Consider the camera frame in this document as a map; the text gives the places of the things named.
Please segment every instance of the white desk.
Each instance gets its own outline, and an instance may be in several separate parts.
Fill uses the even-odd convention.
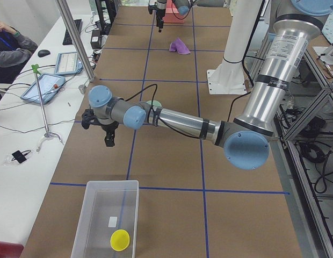
[[[90,56],[92,53],[91,33],[85,33],[84,28],[89,24],[91,17],[75,16],[74,18],[83,20],[81,39],[88,56]],[[31,65],[36,63],[39,66],[54,65],[58,53],[75,51],[73,45],[62,45],[64,33],[65,26],[62,18],[59,18],[23,70],[31,69]],[[51,55],[39,58],[37,53],[41,49],[50,50]],[[54,67],[42,68],[41,71],[53,73]],[[83,71],[65,84],[65,90],[60,91],[50,103],[45,105],[49,124],[75,118],[84,97],[78,90],[78,86],[87,81],[86,73]],[[34,75],[31,72],[24,73],[18,76],[14,83],[18,82],[33,83]],[[24,85],[15,85],[8,92],[21,96],[26,90],[25,88],[14,89],[15,87],[24,87]],[[22,103],[23,101],[17,96],[5,94],[0,102],[0,109]],[[0,111],[0,125],[20,131],[42,127],[44,121],[41,108],[35,104],[27,104]],[[63,141],[66,142],[72,125],[73,122],[59,124],[51,126],[50,130],[61,134]],[[45,141],[42,144],[39,153],[35,152],[37,143],[44,133],[44,128],[26,134],[0,128],[0,241],[25,245],[29,237],[64,148],[64,145],[57,138],[53,138],[53,140]],[[5,166],[3,164],[8,154],[28,149],[34,152],[24,163],[18,166]]]

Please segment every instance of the keyboard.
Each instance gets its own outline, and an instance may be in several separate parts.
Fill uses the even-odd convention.
[[[75,22],[75,25],[76,25],[76,28],[77,28],[78,32],[81,33],[82,19],[74,20],[74,22]],[[64,36],[64,39],[63,39],[63,45],[72,45],[72,39],[71,39],[71,36],[70,36],[67,29],[65,31],[65,36]]]

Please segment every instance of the purple cloth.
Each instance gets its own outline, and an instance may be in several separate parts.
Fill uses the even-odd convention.
[[[169,48],[170,52],[176,52],[181,54],[181,55],[187,55],[190,54],[189,49],[187,46],[180,40],[180,38],[177,38],[174,42],[170,44]]]

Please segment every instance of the blue tablet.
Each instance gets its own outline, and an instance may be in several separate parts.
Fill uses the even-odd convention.
[[[54,74],[63,76],[78,74],[82,71],[82,69],[83,66],[78,58],[77,52],[59,53]]]
[[[49,102],[65,83],[65,77],[55,74],[43,73],[39,76],[39,85],[42,94],[42,103]],[[37,83],[34,82],[21,96],[24,101],[40,104]]]

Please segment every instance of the black mouse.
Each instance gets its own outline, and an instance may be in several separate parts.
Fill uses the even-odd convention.
[[[38,57],[40,57],[40,58],[42,58],[46,55],[49,55],[49,54],[50,54],[50,51],[47,49],[42,49],[42,50],[38,51]]]

